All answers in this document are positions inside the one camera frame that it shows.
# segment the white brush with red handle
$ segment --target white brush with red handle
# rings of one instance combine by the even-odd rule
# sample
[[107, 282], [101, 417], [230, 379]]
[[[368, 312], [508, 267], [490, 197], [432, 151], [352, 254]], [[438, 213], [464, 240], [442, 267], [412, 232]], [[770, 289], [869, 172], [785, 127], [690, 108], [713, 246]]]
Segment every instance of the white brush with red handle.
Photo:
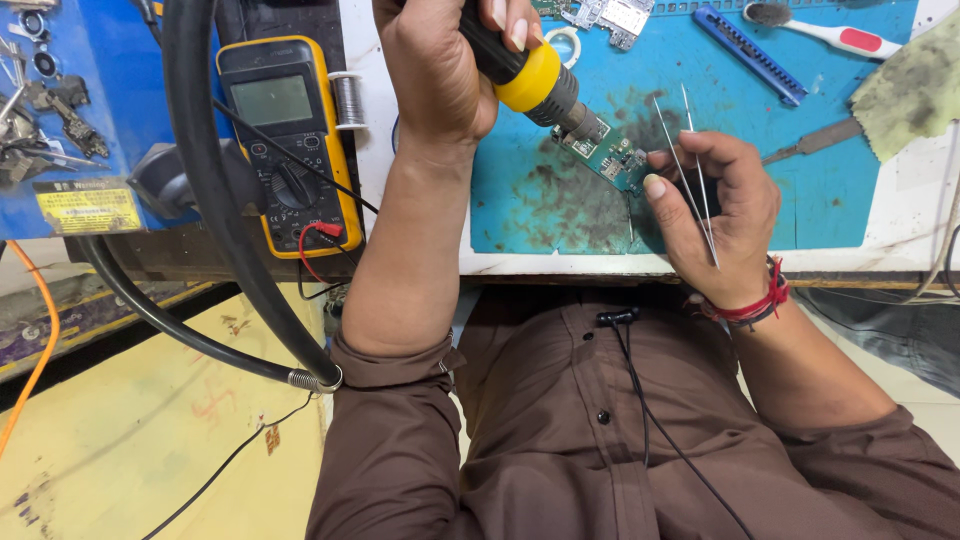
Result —
[[900, 50], [900, 45], [896, 43], [849, 26], [817, 26], [793, 20], [793, 10], [785, 4], [773, 2], [747, 4], [743, 8], [743, 18], [771, 28], [781, 26], [819, 37], [838, 49], [867, 58], [887, 60]]

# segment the shirt sleeve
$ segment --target shirt sleeve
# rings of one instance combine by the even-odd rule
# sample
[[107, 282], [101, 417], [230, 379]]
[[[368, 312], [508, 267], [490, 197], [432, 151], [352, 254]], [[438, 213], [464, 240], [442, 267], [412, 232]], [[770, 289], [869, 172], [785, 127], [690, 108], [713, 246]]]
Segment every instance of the shirt sleeve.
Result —
[[341, 333], [344, 371], [307, 539], [435, 538], [458, 506], [460, 415], [447, 371], [466, 363], [451, 338], [423, 353], [367, 356]]
[[960, 471], [902, 406], [858, 426], [771, 428], [811, 486], [862, 501], [903, 538], [960, 538]]

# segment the yellow wall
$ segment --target yellow wall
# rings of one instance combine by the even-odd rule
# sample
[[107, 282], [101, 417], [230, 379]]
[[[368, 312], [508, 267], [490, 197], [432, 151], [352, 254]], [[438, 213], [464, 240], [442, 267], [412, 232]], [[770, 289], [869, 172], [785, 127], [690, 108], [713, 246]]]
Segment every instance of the yellow wall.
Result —
[[[296, 287], [281, 289], [321, 334], [322, 320]], [[242, 295], [188, 324], [296, 365]], [[200, 488], [261, 416], [272, 422], [306, 396], [165, 335], [149, 339], [27, 402], [0, 458], [0, 538], [141, 538]], [[324, 403], [281, 424], [272, 455], [261, 433], [156, 538], [302, 538], [320, 471]]]

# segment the digital multimeter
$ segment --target digital multimeter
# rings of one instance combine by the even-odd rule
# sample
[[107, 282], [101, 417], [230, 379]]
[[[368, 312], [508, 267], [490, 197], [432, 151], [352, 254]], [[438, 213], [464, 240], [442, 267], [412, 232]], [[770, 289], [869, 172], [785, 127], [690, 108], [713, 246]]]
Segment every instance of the digital multimeter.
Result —
[[[333, 98], [320, 45], [309, 37], [244, 41], [217, 53], [217, 69], [230, 107], [298, 158], [350, 188], [347, 159], [336, 125]], [[243, 126], [234, 125], [247, 159], [268, 197], [261, 216], [270, 251], [298, 258], [300, 235], [311, 223], [343, 227], [336, 239], [311, 233], [307, 257], [340, 253], [360, 245], [356, 203], [347, 194], [270, 148]]]

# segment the warning label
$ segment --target warning label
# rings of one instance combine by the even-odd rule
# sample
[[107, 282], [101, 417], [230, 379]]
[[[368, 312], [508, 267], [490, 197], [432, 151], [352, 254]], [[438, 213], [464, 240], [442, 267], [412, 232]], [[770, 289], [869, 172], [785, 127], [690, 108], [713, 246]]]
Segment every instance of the warning label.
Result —
[[140, 229], [140, 216], [128, 188], [108, 188], [97, 180], [34, 182], [36, 201], [54, 231], [109, 233]]

